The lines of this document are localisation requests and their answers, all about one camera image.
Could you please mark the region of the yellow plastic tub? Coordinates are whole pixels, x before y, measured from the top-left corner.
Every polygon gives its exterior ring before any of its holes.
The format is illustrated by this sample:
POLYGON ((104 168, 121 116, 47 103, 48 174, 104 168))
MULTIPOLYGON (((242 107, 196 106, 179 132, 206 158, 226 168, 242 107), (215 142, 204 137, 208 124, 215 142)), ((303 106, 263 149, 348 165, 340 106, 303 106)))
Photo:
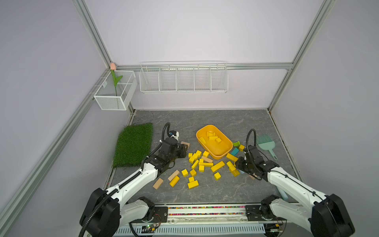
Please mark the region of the yellow plastic tub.
POLYGON ((234 147, 232 141, 214 125, 206 125, 198 130, 196 138, 200 145, 216 160, 225 157, 234 147), (215 132, 216 136, 207 137, 207 131, 215 132), (216 142, 217 138, 221 138, 220 144, 216 142))

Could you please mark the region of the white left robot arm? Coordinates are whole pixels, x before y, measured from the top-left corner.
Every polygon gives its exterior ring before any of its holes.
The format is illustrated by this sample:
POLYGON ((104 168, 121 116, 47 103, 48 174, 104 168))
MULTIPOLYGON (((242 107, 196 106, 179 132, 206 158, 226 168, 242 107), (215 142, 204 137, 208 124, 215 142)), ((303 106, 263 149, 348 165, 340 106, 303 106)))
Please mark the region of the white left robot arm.
POLYGON ((154 203, 142 197, 129 203, 139 190, 154 181, 176 159, 185 158, 187 144, 181 144, 175 137, 162 140, 160 145, 147 156, 140 168, 120 183, 108 188, 97 188, 92 192, 80 218, 80 237, 89 233, 93 237, 112 237, 119 226, 138 219, 151 219, 154 203))

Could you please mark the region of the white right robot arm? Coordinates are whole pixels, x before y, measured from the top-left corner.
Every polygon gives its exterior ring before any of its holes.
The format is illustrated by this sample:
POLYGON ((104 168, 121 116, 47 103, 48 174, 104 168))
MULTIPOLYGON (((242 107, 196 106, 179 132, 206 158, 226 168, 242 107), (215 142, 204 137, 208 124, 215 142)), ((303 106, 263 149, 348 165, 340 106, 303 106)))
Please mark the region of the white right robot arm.
POLYGON ((265 161, 257 147, 248 145, 244 157, 236 162, 238 170, 255 175, 282 189, 300 205, 288 203, 279 196, 271 195, 261 201, 258 210, 249 210, 264 220, 284 218, 303 227, 315 237, 350 237, 354 225, 342 199, 326 195, 299 181, 272 160, 265 161))

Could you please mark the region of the yellow arch block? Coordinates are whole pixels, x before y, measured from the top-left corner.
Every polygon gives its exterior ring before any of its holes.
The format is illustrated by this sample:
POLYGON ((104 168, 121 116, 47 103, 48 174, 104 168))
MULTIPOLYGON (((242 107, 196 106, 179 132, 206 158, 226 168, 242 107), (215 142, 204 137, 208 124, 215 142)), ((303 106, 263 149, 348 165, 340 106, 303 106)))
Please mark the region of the yellow arch block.
POLYGON ((207 131, 207 137, 210 137, 210 136, 216 136, 216 133, 212 131, 207 131))

